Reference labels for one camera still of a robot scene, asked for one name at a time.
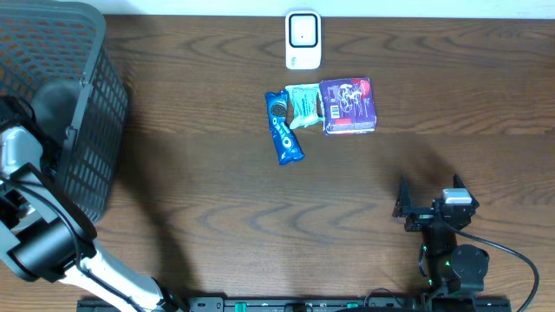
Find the blue Oreo cookie pack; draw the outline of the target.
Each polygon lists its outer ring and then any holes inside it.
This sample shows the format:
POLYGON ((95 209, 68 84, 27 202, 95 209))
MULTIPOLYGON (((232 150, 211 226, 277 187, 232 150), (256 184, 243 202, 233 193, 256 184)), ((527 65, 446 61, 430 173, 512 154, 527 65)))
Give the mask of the blue Oreo cookie pack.
POLYGON ((278 164, 286 166, 304 159, 297 138, 286 124, 289 95, 285 90, 264 95, 270 133, 277 151, 278 164))

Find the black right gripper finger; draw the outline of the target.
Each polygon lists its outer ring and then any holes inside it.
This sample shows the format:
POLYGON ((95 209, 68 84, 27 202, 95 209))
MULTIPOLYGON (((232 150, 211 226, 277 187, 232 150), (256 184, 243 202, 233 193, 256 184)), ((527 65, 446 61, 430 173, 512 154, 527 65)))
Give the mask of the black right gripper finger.
POLYGON ((408 181, 404 175, 401 177, 399 193, 392 212, 394 218, 405 218, 412 211, 412 201, 408 189, 408 181))
MULTIPOLYGON (((453 183, 454 183, 454 188, 466 188, 466 186, 464 185, 461 177, 459 174, 455 174, 453 177, 453 183)), ((473 194, 470 192, 472 198, 473 198, 473 202, 470 204, 471 206, 473 206, 474 208, 478 208, 480 206, 480 203, 478 202, 478 200, 473 196, 473 194)))

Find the mint green snack packet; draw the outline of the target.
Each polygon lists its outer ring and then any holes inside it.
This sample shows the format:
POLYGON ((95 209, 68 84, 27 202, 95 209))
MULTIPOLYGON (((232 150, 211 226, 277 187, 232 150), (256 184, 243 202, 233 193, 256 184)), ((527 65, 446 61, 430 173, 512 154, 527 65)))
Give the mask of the mint green snack packet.
POLYGON ((290 96, 294 111, 290 129, 310 127, 324 121, 324 117, 318 113, 318 100, 320 99, 318 83, 289 85, 285 87, 285 90, 290 96))

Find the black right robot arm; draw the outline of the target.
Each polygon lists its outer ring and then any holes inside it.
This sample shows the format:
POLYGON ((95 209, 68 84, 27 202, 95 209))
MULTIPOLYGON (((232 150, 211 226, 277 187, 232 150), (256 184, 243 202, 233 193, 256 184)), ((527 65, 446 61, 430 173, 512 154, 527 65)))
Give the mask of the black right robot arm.
POLYGON ((408 181, 402 179, 392 216, 405 220, 406 232, 420 232, 423 243, 419 270, 428 279, 428 300, 475 296, 484 290, 489 255, 471 245, 458 244, 457 232, 471 223, 480 206, 459 176, 428 207, 413 205, 408 181))

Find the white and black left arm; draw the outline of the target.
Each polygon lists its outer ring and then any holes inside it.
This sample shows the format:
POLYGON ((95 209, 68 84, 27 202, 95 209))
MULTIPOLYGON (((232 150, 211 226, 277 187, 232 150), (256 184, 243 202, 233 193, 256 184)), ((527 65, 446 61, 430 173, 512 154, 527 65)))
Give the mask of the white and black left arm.
POLYGON ((104 250, 90 219, 56 187, 60 144, 35 109, 1 98, 1 260, 28 282, 65 283, 119 311, 187 311, 190 306, 152 277, 104 250))

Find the purple snack box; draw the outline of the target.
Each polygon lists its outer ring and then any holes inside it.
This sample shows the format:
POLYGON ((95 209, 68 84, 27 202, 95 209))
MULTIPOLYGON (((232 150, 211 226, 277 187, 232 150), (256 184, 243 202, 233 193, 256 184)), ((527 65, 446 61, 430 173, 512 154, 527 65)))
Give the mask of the purple snack box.
POLYGON ((368 77, 323 80, 319 91, 325 135, 375 131, 377 113, 368 77))

